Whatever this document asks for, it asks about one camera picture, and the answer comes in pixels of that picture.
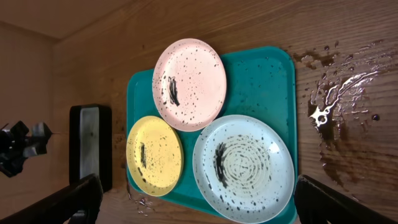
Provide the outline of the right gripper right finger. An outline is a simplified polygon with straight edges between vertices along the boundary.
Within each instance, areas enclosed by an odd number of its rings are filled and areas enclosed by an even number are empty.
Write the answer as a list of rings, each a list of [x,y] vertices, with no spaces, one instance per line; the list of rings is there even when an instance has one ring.
[[[294,204],[301,223],[397,224],[307,175],[298,176]]]

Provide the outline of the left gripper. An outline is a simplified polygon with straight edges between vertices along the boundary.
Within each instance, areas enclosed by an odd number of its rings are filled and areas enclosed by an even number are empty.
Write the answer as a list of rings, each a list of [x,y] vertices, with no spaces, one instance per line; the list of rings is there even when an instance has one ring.
[[[22,121],[11,129],[1,129],[1,172],[7,177],[21,173],[30,157],[47,153],[47,143],[52,132],[45,123],[30,130]]]

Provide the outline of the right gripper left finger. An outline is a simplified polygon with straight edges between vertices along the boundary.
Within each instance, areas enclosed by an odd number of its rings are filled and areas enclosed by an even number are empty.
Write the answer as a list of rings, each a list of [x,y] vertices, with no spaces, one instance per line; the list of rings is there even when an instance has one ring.
[[[1,223],[95,223],[103,199],[100,178],[90,174]]]

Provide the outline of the yellow speckled plate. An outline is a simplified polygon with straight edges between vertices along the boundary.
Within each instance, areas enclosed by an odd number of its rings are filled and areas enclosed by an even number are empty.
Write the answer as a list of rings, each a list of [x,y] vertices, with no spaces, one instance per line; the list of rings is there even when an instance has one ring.
[[[173,190],[182,174],[182,143],[163,119],[145,116],[129,132],[126,159],[138,188],[148,195],[161,197]]]

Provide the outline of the pink speckled plate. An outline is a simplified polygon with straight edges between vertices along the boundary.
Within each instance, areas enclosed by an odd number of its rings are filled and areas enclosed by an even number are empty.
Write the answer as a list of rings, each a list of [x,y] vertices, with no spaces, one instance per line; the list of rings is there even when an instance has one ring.
[[[159,114],[171,127],[185,132],[203,129],[219,115],[226,90],[220,56],[198,39],[181,39],[168,46],[152,76]]]

